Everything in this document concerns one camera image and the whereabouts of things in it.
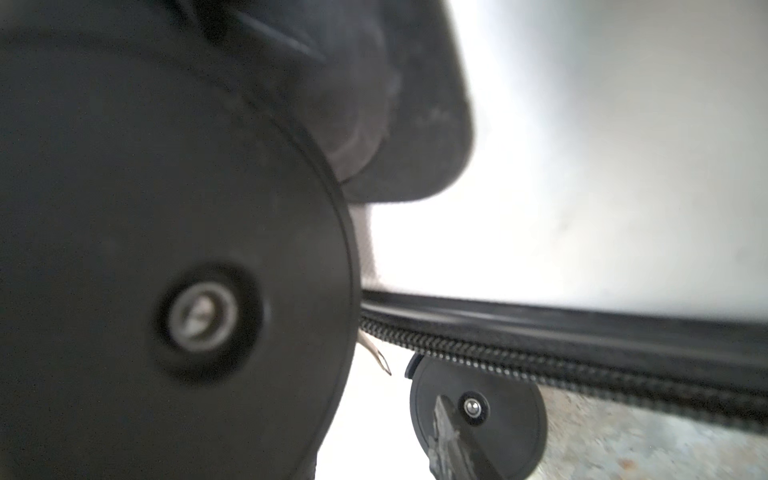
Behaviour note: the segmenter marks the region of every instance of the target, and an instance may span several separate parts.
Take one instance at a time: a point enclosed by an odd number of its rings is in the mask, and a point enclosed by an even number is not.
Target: silver screw
[[[168,333],[188,352],[206,352],[230,338],[237,317],[237,300],[229,288],[217,282],[195,283],[171,305]]]
[[[476,419],[482,414],[482,407],[477,399],[469,398],[464,401],[464,412],[470,419]]]

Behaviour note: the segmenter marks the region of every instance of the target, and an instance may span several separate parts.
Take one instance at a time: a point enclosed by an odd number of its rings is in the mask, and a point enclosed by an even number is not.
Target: stone floor
[[[413,433],[407,350],[378,343],[393,376],[362,347],[318,456],[317,480],[434,480]],[[549,421],[531,480],[768,479],[768,437],[542,389]]]

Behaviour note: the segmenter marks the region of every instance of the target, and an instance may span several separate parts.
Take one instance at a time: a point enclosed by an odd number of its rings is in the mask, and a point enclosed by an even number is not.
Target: zipper teeth
[[[762,396],[419,333],[387,325],[365,314],[360,321],[360,328],[387,343],[422,355],[510,379],[747,432],[768,434],[768,399]]]

